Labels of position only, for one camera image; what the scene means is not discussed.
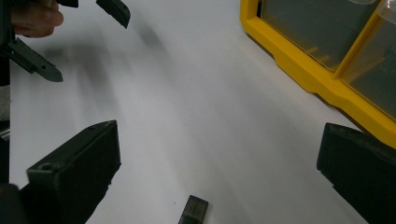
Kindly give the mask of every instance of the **white surface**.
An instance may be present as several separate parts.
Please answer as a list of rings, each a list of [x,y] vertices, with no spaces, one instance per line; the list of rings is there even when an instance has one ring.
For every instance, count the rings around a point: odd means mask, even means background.
[[[190,194],[205,224],[365,223],[316,169],[326,122],[241,28],[238,0],[130,0],[127,30],[94,1],[25,39],[63,83],[12,66],[11,182],[84,128],[119,124],[122,166],[89,223],[178,223]]]

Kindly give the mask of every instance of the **yellow organizer box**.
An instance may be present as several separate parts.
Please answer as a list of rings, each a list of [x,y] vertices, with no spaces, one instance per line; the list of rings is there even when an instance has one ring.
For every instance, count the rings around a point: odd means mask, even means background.
[[[301,87],[396,148],[396,1],[241,0],[240,20]]]

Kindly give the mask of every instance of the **yellow plastic container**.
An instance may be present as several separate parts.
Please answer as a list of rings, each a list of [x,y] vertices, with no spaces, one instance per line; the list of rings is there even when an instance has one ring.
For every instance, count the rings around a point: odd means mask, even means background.
[[[389,2],[241,0],[240,20],[306,91],[396,148],[396,14]],[[381,69],[389,72],[378,75]]]

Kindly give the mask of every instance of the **yellow edge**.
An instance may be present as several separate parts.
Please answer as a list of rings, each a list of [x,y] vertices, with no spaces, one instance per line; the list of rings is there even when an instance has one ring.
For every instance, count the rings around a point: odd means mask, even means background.
[[[259,0],[241,0],[240,21],[245,31],[273,54],[277,65],[303,89],[341,108],[380,141],[396,148],[396,122],[258,18],[258,4]]]

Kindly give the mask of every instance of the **human hand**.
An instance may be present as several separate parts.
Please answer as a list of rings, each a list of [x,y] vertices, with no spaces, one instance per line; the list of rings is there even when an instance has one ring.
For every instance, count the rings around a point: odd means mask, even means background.
[[[27,2],[11,10],[11,23],[16,35],[44,37],[52,35],[55,26],[64,22],[55,0]]]

